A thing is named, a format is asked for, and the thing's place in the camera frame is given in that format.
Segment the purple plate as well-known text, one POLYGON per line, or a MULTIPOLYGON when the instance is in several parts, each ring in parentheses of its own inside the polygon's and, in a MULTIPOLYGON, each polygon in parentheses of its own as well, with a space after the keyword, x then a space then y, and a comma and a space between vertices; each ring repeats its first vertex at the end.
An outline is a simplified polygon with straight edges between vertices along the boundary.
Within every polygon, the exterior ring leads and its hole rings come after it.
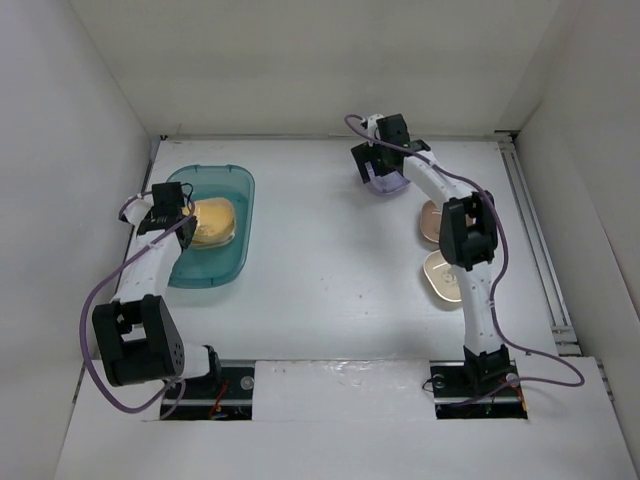
POLYGON ((391 172, 383 176, 377 176, 372 170, 368 170, 369 176, 363 184, 376 195, 393 195, 405 189, 410 182, 398 172, 391 172))

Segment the yellow plate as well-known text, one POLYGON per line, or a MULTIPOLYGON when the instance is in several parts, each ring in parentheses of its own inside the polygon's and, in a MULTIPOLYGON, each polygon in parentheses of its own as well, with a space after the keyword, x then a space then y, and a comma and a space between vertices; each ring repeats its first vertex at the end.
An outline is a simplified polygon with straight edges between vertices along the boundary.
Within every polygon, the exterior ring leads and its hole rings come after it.
POLYGON ((224 197, 195 201, 197 227, 191 247, 207 249, 224 246, 235 236, 236 214, 233 204, 224 197))

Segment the beige plate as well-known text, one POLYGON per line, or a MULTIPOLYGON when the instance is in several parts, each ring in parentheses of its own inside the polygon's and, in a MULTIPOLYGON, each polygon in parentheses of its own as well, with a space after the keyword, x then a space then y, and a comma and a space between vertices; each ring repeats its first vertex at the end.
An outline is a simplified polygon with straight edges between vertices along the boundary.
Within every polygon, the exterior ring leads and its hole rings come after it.
POLYGON ((422 262, 421 276, 429 297, 442 310, 461 307, 461 293, 451 265, 439 250, 430 252, 422 262))

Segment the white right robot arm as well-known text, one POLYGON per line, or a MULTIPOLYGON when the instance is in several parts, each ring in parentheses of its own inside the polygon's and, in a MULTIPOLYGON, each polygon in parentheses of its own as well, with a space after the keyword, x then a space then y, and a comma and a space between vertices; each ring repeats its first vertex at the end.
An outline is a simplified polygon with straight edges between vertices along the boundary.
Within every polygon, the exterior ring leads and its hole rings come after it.
POLYGON ((454 405, 466 407, 495 396, 511 385, 512 342, 501 331, 495 308, 509 251, 493 196, 477 182, 446 170, 425 142, 411 138, 402 115, 348 114, 344 121, 365 140, 352 149, 365 183, 396 173, 440 210, 439 250, 457 279, 465 321, 464 383, 454 405))

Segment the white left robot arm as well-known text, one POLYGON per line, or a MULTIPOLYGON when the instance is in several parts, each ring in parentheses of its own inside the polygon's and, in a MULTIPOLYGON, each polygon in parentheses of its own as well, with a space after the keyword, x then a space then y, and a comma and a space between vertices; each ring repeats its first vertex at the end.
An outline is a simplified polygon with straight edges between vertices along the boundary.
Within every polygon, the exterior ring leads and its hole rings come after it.
POLYGON ((115 387, 184 379, 201 396, 223 383, 209 345, 183 341, 164 296, 174 265, 190 246, 197 220, 180 182, 154 184, 129 198, 118 217, 133 226, 131 251, 112 300, 92 313, 105 375, 115 387))

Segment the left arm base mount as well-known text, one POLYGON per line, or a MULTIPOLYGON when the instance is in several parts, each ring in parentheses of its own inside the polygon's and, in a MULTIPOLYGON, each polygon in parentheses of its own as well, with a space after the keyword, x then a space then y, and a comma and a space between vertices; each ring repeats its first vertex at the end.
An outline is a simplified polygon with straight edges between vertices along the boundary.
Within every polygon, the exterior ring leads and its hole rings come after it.
POLYGON ((252 419, 255 364, 226 362, 222 380, 215 385, 186 381, 186 390, 176 402, 180 387, 169 390, 160 404, 161 420, 250 421, 252 419))

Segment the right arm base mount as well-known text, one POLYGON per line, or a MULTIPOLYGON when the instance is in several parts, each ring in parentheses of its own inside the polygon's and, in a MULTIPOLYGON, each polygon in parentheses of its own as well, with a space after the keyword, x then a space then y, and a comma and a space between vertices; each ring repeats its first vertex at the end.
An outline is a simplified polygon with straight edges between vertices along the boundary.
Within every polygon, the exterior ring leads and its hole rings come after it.
POLYGON ((462 361, 429 363, 429 377, 422 389, 433 395, 438 420, 527 420, 524 395, 519 385, 493 393, 517 374, 515 363, 497 378, 476 388, 467 378, 462 361))

